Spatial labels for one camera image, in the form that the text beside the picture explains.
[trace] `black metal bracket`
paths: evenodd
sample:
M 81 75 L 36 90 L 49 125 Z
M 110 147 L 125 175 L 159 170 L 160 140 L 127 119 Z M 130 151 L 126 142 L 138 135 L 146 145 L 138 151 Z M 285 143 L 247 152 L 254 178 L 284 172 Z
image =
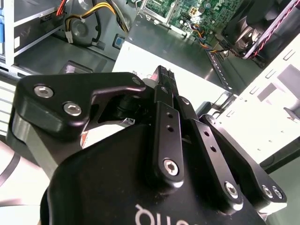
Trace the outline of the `black metal bracket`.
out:
M 199 122 L 192 104 L 178 96 L 176 103 L 182 116 L 182 129 L 190 136 L 195 149 L 201 152 L 199 163 L 204 165 L 207 175 L 207 192 L 211 194 L 217 208 L 232 214 L 243 207 L 242 193 L 236 184 L 230 169 L 219 149 L 210 128 Z
M 240 183 L 243 194 L 260 213 L 273 213 L 287 205 L 283 190 L 215 121 L 204 115 L 200 121 L 212 130 L 221 151 Z
M 51 200 L 56 199 L 55 207 L 60 206 L 62 198 L 53 193 L 65 193 L 69 185 L 81 186 L 63 198 L 74 207 L 81 203 L 78 204 L 70 195 L 80 195 L 85 199 L 90 188 L 96 188 L 94 194 L 97 195 L 98 189 L 93 185 L 100 185 L 104 193 L 111 192 L 119 185 L 118 179 L 122 180 L 128 196 L 139 195 L 140 190 L 132 192 L 131 187 L 136 186 L 143 193 L 159 195 L 164 201 L 178 192 L 182 195 L 180 190 L 205 193 L 213 212 L 221 211 L 231 216 L 237 214 L 236 218 L 244 215 L 245 211 L 254 211 L 247 199 L 259 212 L 265 212 L 273 203 L 277 207 L 283 206 L 286 196 L 271 178 L 251 158 L 241 153 L 238 146 L 224 147 L 214 126 L 207 121 L 199 121 L 191 103 L 179 95 L 174 74 L 162 66 L 156 73 L 158 85 L 155 88 L 146 86 L 131 73 L 37 75 L 27 76 L 18 83 L 8 140 L 26 144 L 37 163 L 52 178 L 48 194 Z M 103 124 L 119 123 L 126 118 L 134 120 L 134 125 L 81 151 L 83 131 Z M 188 148 L 192 151 L 189 153 L 183 150 L 182 135 L 189 136 L 191 140 Z M 115 152 L 126 158 L 126 162 L 117 158 L 118 155 L 113 157 Z M 193 155 L 196 162 L 192 169 L 187 167 L 187 154 Z M 103 157 L 118 165 L 110 168 L 110 162 Z M 247 180 L 237 179 L 235 165 L 242 166 Z M 114 179 L 104 175 L 103 168 L 105 173 L 112 172 Z M 197 174 L 194 168 L 201 170 Z M 101 177 L 110 183 L 109 187 L 101 183 Z M 151 190 L 141 184 L 144 178 Z M 194 190 L 198 182 L 205 185 L 201 190 Z M 278 200 L 270 191 L 273 198 L 268 199 L 263 194 L 262 185 L 277 187 L 283 198 Z M 189 194 L 187 197 L 189 201 L 192 199 Z M 174 201 L 176 205 L 183 202 L 178 198 Z M 193 198 L 203 202 L 198 195 L 193 195 Z M 142 199 L 146 201 L 147 195 L 143 194 Z

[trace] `black fan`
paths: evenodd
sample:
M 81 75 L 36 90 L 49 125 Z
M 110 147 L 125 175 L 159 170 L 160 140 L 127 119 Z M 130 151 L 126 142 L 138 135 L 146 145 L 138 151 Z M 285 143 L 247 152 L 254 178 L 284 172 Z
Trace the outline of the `black fan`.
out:
M 245 0 L 222 35 L 238 53 L 245 52 L 274 22 L 290 0 Z

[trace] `white label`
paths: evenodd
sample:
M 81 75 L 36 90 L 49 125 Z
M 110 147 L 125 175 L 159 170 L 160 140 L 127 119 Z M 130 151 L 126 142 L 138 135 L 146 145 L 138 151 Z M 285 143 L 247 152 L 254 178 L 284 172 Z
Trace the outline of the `white label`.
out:
M 20 36 L 15 38 L 15 49 L 20 46 Z
M 135 214 L 135 224 L 136 225 L 144 225 L 144 224 L 141 224 L 141 221 L 140 221 L 141 215 L 145 215 L 150 219 L 150 225 L 171 225 L 171 218 L 170 217 L 167 216 L 163 220 L 163 219 L 161 219 L 160 214 L 157 213 L 156 214 L 156 219 L 155 219 L 155 217 L 153 216 L 153 214 L 149 210 L 143 209 L 139 204 L 137 204 L 135 207 L 138 209 L 138 211 Z M 189 225 L 184 220 L 179 220 L 175 224 L 176 225 Z

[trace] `wire bundle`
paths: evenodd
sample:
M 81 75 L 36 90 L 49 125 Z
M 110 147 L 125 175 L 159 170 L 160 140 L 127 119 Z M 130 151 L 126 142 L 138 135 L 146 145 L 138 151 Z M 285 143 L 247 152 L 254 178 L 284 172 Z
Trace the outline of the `wire bundle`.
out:
M 81 21 L 84 22 L 84 20 L 86 18 L 91 16 L 93 13 L 97 12 L 100 8 L 108 8 L 114 15 L 116 15 L 117 23 L 119 24 L 121 29 L 124 30 L 126 33 L 128 32 L 128 27 L 125 23 L 125 19 L 124 19 L 123 15 L 120 16 L 120 10 L 117 7 L 117 5 L 114 4 L 113 2 L 112 2 L 112 4 L 109 4 L 109 3 L 106 3 L 106 2 L 101 2 L 101 3 L 98 3 L 97 5 L 95 5 L 93 8 L 91 8 L 89 11 L 87 11 L 86 13 L 84 13 L 82 15 L 73 14 L 73 15 L 69 16 L 65 20 L 66 31 L 67 32 L 71 31 L 71 21 L 72 21 L 72 19 L 76 18 L 76 19 L 80 19 Z
M 57 16 L 62 14 L 66 2 L 67 2 L 67 0 L 61 0 L 60 6 L 59 6 L 59 8 L 57 9 L 57 12 L 56 12 Z
M 201 29 L 201 28 L 199 27 L 198 24 L 191 24 L 191 28 L 192 28 L 192 30 L 197 31 L 197 33 L 198 33 L 198 39 L 199 39 L 200 45 L 201 45 L 202 48 L 204 48 L 206 51 L 208 51 L 208 52 L 210 52 L 210 53 L 221 53 L 221 52 L 224 51 L 224 50 L 215 50 L 215 49 L 213 49 L 210 45 L 204 43 L 204 39 L 203 39 L 204 30 Z
M 94 6 L 89 11 L 87 11 L 86 13 L 84 13 L 82 15 L 72 14 L 67 19 L 65 19 L 66 30 L 71 31 L 71 21 L 73 18 L 80 19 L 84 22 L 84 19 L 88 18 L 93 13 L 95 13 L 98 9 L 103 8 L 103 7 L 110 9 L 111 12 L 116 15 L 116 13 L 115 13 L 114 9 L 111 7 L 111 5 L 109 5 L 108 3 L 102 2 L 102 3 L 97 4 L 96 6 Z

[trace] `yellow wire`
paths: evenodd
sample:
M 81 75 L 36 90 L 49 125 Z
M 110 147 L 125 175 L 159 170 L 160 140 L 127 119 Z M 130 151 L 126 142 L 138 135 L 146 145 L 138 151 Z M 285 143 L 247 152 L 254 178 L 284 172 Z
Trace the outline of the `yellow wire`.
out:
M 99 4 L 95 5 L 93 8 L 91 8 L 89 11 L 87 11 L 86 13 L 84 13 L 84 14 L 82 14 L 82 15 L 75 15 L 75 14 L 74 14 L 74 15 L 71 15 L 71 16 L 80 19 L 80 18 L 82 18 L 82 17 L 84 17 L 84 16 L 86 16 L 86 15 L 89 15 L 89 14 L 92 13 L 94 10 L 97 10 L 97 9 L 99 9 L 99 8 L 102 8 L 102 7 L 109 8 L 109 9 L 111 10 L 111 12 L 112 12 L 114 15 L 116 15 L 116 13 L 115 13 L 115 11 L 114 11 L 114 9 L 112 8 L 111 5 L 109 5 L 109 4 L 106 3 L 106 2 L 102 2 L 102 3 L 99 3 Z M 67 19 L 67 27 L 66 27 L 67 31 L 70 30 L 71 20 L 72 20 L 72 18 L 68 18 L 68 19 Z

